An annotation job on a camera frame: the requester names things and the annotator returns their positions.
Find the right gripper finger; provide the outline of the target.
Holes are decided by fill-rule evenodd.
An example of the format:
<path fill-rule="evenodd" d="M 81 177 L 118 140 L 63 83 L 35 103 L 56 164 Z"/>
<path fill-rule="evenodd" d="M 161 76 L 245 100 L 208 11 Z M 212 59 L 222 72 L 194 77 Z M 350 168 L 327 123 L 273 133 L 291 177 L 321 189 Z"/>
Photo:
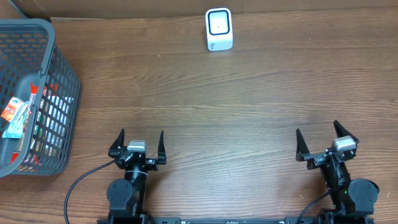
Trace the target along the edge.
<path fill-rule="evenodd" d="M 338 138 L 350 136 L 355 143 L 359 143 L 359 139 L 351 134 L 347 129 L 345 129 L 338 120 L 334 120 L 333 125 Z"/>
<path fill-rule="evenodd" d="M 307 147 L 307 144 L 299 128 L 296 129 L 296 140 L 297 140 L 296 157 L 305 157 L 310 155 L 310 151 Z"/>

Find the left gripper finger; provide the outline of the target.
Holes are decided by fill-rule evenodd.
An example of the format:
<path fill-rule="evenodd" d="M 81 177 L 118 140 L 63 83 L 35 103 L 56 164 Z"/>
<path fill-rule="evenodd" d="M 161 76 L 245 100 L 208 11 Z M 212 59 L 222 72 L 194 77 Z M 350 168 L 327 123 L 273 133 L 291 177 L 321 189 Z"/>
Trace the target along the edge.
<path fill-rule="evenodd" d="M 161 134 L 160 134 L 157 154 L 158 154 L 159 159 L 165 159 L 165 146 L 164 146 L 164 132 L 163 131 L 161 131 Z"/>
<path fill-rule="evenodd" d="M 116 140 L 112 143 L 112 145 L 109 147 L 110 151 L 117 151 L 121 147 L 124 146 L 124 136 L 125 136 L 125 131 L 122 129 L 116 138 Z"/>

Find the teal snack packet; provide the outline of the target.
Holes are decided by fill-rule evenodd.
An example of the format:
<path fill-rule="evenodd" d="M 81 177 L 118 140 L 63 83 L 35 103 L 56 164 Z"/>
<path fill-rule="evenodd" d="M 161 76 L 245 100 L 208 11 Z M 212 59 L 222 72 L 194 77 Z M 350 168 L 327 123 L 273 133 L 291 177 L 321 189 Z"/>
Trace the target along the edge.
<path fill-rule="evenodd" d="M 3 132 L 3 138 L 20 139 L 23 137 L 27 126 L 27 118 L 22 117 L 15 123 L 10 123 L 9 127 Z"/>

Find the orange small snack box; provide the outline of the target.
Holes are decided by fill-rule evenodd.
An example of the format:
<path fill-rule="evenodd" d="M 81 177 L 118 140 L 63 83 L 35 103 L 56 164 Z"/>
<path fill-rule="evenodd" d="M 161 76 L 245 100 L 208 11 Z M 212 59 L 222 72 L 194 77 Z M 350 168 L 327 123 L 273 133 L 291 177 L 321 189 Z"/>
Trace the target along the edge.
<path fill-rule="evenodd" d="M 27 107 L 28 104 L 25 101 L 12 97 L 6 108 L 1 113 L 1 117 L 10 123 L 16 123 L 19 121 Z"/>

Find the white cosmetic tube gold cap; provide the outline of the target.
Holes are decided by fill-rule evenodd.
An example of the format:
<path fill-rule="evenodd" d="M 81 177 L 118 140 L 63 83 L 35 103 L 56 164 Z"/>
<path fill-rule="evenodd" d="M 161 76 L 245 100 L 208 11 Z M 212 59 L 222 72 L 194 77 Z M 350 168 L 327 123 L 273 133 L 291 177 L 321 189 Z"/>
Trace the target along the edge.
<path fill-rule="evenodd" d="M 41 99 L 37 117 L 39 125 L 35 125 L 31 149 L 48 156 L 56 156 L 57 151 L 62 149 L 67 138 L 67 127 L 69 126 L 69 115 L 71 105 L 74 103 L 72 97 L 48 96 L 47 100 Z"/>

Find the orange spaghetti pack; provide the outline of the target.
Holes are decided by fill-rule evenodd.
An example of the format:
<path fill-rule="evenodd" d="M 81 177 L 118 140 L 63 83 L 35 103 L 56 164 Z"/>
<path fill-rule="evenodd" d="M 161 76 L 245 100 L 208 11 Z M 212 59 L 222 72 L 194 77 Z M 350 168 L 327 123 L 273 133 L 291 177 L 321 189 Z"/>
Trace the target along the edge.
<path fill-rule="evenodd" d="M 35 101 L 35 98 L 37 96 L 37 90 L 38 90 L 38 86 L 34 85 L 32 82 L 30 82 L 30 93 L 29 93 L 29 100 L 25 101 L 28 104 L 28 107 L 26 108 L 26 110 L 24 111 L 22 117 L 26 117 L 27 118 L 27 122 L 29 120 L 29 116 L 32 114 L 32 105 Z M 12 152 L 12 157 L 10 159 L 10 164 L 12 164 L 17 157 L 20 155 L 21 151 L 22 151 L 22 147 L 23 147 L 23 141 L 24 141 L 24 135 L 23 137 L 21 137 L 20 139 L 13 139 L 13 140 L 18 140 L 18 148 L 15 149 Z"/>

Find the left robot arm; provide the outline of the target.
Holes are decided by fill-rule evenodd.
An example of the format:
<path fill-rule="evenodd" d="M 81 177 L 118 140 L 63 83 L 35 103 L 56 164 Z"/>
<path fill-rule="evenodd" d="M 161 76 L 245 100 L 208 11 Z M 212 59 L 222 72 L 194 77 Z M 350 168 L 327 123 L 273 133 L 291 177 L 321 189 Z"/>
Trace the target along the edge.
<path fill-rule="evenodd" d="M 112 181 L 107 189 L 109 213 L 105 220 L 98 223 L 154 224 L 150 212 L 144 210 L 148 172 L 157 171 L 160 165 L 167 163 L 164 146 L 164 134 L 160 134 L 156 158 L 146 156 L 146 142 L 131 140 L 124 145 L 124 130 L 109 148 L 108 156 L 124 171 L 122 179 Z"/>

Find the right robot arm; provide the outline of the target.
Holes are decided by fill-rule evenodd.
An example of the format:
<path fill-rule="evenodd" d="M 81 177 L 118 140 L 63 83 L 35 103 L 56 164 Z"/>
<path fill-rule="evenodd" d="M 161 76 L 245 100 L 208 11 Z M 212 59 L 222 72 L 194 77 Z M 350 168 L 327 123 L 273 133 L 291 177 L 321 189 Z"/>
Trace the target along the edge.
<path fill-rule="evenodd" d="M 296 130 L 297 149 L 295 159 L 306 162 L 307 169 L 321 171 L 328 191 L 307 205 L 295 219 L 296 223 L 373 223 L 369 215 L 374 213 L 379 187 L 368 179 L 352 179 L 345 162 L 356 156 L 359 139 L 347 131 L 337 120 L 333 122 L 337 138 L 324 152 L 311 154 L 303 135 Z M 305 214 L 310 208 L 329 196 L 332 209 L 322 209 L 315 217 Z"/>

